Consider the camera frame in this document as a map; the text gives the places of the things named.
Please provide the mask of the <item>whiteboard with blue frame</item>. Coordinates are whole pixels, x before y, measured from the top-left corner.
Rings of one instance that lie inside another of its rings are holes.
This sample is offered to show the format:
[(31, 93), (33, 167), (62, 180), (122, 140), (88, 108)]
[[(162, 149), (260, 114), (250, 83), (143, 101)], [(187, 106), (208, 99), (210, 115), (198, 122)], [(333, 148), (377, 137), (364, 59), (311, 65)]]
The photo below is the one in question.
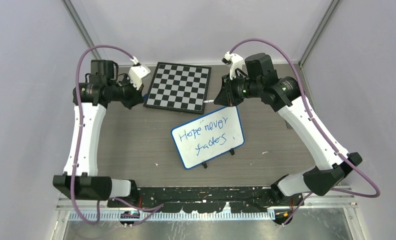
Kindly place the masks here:
[(171, 130), (186, 169), (214, 159), (245, 142), (238, 107), (222, 107)]

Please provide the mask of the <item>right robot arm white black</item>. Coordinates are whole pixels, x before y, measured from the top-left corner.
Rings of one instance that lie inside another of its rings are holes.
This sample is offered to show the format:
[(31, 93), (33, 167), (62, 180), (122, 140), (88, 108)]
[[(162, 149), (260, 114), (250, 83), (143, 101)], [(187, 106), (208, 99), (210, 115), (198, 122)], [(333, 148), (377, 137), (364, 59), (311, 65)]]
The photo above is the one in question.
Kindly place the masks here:
[(292, 195), (313, 192), (323, 196), (346, 178), (353, 166), (362, 162), (359, 153), (349, 153), (340, 144), (335, 148), (326, 140), (330, 133), (310, 107), (298, 81), (290, 76), (279, 78), (271, 57), (256, 53), (243, 58), (226, 53), (222, 62), (230, 67), (222, 77), (221, 89), (214, 104), (235, 107), (244, 99), (259, 98), (269, 105), (295, 130), (309, 150), (315, 166), (297, 174), (287, 174), (270, 186), (269, 196), (277, 205), (284, 205)]

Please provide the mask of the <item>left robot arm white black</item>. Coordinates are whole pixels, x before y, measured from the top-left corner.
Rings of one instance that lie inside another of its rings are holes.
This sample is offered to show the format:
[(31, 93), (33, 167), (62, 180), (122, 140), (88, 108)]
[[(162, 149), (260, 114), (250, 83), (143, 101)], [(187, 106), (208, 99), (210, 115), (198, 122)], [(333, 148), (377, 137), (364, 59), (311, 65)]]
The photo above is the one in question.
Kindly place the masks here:
[(101, 126), (109, 103), (124, 107), (142, 104), (143, 78), (151, 71), (138, 61), (128, 73), (119, 73), (112, 60), (92, 60), (84, 82), (73, 89), (75, 126), (67, 163), (53, 186), (71, 200), (106, 201), (120, 197), (127, 207), (138, 203), (137, 185), (132, 179), (98, 175), (97, 153)]

